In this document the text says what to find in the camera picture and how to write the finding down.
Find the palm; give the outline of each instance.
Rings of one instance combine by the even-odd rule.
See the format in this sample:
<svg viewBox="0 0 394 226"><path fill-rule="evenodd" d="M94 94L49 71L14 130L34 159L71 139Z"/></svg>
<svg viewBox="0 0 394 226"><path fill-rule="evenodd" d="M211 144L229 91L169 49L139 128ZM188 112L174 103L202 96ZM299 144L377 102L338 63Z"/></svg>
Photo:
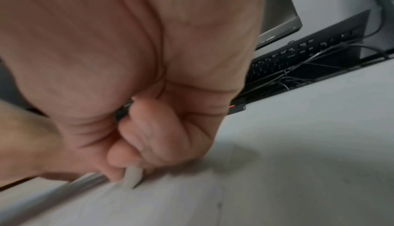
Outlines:
<svg viewBox="0 0 394 226"><path fill-rule="evenodd" d="M33 58L51 61L29 70L9 63L25 96L114 180L107 160L125 167L141 155L141 165L162 166L202 156L243 86L261 0L93 0L88 7L84 1L71 0L70 9L83 14L68 14L74 26L53 27L45 51L35 50ZM47 8L58 10L56 2ZM34 26L55 26L37 15ZM68 47L60 46L64 41ZM63 68L52 72L48 65ZM128 97L136 102L119 125L120 137L112 117Z"/></svg>

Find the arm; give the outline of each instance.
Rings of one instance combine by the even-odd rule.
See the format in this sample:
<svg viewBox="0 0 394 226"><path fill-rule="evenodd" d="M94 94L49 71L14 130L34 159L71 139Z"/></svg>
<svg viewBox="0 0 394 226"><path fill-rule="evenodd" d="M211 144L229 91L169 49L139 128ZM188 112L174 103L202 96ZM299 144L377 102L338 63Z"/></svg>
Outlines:
<svg viewBox="0 0 394 226"><path fill-rule="evenodd" d="M63 146L49 119L1 100L0 135L1 183L39 175L68 179L94 171L75 152Z"/></svg>

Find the black keyboard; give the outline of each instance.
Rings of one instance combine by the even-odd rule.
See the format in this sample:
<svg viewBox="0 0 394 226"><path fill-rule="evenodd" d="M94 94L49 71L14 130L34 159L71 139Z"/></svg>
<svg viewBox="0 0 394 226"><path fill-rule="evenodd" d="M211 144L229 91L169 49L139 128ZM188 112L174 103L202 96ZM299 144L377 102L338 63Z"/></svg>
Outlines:
<svg viewBox="0 0 394 226"><path fill-rule="evenodd" d="M313 35L291 42L283 48L254 59L246 76L246 86L305 61L333 45L354 38L362 38L367 26L369 12L369 10L364 11Z"/></svg>

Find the white eraser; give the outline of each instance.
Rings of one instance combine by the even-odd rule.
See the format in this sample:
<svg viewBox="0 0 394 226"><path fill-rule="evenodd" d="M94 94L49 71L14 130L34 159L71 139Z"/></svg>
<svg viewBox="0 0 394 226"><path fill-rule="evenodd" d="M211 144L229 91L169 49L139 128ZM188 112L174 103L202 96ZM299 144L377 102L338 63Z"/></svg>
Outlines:
<svg viewBox="0 0 394 226"><path fill-rule="evenodd" d="M144 170L137 167L127 167L121 186L126 189L134 188L142 179Z"/></svg>

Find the computer keyboard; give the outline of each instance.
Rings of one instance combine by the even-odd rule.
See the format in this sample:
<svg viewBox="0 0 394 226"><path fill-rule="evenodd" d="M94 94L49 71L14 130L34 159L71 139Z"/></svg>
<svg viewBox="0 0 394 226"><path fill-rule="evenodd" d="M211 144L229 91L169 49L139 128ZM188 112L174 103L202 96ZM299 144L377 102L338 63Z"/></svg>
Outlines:
<svg viewBox="0 0 394 226"><path fill-rule="evenodd" d="M350 39L362 38L367 26L369 13L369 10L364 11L296 42L291 42L283 48L254 59L246 76L246 86L253 85L253 83L278 71L305 61L330 46ZM351 65L351 62L343 62L343 66L349 65Z"/></svg>

